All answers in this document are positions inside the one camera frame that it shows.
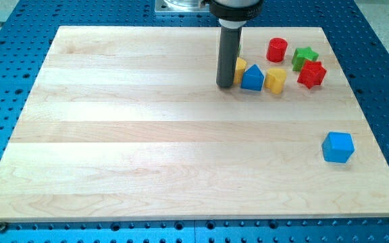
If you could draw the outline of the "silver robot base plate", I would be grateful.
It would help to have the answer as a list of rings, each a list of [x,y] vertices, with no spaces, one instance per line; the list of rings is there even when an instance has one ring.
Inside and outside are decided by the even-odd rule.
[[[155,0],[155,12],[164,14],[209,12],[209,6],[201,0]]]

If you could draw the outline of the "black robot arm flange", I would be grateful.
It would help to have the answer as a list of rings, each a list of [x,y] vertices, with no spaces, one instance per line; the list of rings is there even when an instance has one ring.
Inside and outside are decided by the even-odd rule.
[[[208,0],[209,11],[217,18],[233,22],[251,20],[257,17],[264,0]]]

